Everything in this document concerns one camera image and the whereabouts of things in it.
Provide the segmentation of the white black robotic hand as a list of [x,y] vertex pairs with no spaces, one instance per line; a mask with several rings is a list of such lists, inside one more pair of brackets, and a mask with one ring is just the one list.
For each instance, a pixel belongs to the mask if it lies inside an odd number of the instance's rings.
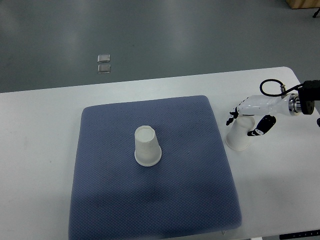
[[299,102],[300,100],[296,93],[287,94],[284,97],[252,95],[229,112],[226,125],[230,125],[240,116],[261,116],[262,119],[255,129],[248,131],[247,135],[249,137],[262,136],[276,124],[276,115],[297,116],[299,114]]

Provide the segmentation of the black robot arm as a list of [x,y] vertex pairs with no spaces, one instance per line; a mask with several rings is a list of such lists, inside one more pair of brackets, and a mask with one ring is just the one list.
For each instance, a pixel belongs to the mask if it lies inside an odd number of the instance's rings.
[[320,100],[320,81],[307,80],[293,87],[297,96],[293,98],[293,112],[295,114],[312,115],[315,102]]

